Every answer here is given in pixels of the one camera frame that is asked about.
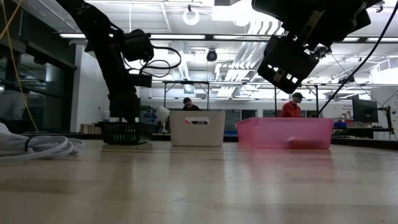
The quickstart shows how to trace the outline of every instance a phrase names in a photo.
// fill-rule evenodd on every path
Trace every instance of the black basket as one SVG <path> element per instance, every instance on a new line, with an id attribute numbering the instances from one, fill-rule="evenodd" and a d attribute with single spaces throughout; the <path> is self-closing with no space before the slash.
<path id="1" fill-rule="evenodd" d="M 153 125 L 147 123 L 100 122 L 106 144 L 138 145 L 150 140 Z"/>

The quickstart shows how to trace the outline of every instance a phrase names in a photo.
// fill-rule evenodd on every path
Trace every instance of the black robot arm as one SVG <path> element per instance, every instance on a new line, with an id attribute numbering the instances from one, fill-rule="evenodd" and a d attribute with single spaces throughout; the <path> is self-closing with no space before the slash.
<path id="1" fill-rule="evenodd" d="M 85 34 L 86 51 L 94 51 L 109 90 L 109 99 L 116 105 L 118 113 L 128 122 L 134 122 L 139 113 L 139 100 L 134 86 L 140 86 L 139 76 L 130 75 L 125 69 L 122 54 L 128 61 L 150 61 L 154 49 L 150 34 L 134 30 L 130 34 L 116 27 L 99 9 L 84 0 L 57 0 L 72 16 Z M 143 85 L 150 86 L 152 78 Z"/>

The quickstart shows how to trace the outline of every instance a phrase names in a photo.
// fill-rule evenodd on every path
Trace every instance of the box handle cutout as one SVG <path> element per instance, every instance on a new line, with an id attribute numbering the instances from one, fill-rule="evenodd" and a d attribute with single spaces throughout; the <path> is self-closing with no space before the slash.
<path id="1" fill-rule="evenodd" d="M 185 124 L 193 125 L 193 124 L 210 124 L 210 119 L 206 117 L 186 117 Z"/>

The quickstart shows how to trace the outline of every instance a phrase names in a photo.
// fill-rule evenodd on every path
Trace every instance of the red shirt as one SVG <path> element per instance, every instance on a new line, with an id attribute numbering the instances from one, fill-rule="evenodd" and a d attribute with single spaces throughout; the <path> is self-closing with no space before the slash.
<path id="1" fill-rule="evenodd" d="M 291 101 L 286 103 L 282 108 L 281 118 L 299 118 L 301 117 L 301 109 L 296 104 L 293 104 Z"/>

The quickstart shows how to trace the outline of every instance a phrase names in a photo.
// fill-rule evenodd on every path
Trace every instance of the pink plastic bin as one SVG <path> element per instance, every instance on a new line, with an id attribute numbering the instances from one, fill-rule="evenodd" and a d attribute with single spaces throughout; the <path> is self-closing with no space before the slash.
<path id="1" fill-rule="evenodd" d="M 238 122 L 239 145 L 266 149 L 329 149 L 333 119 L 250 118 Z"/>

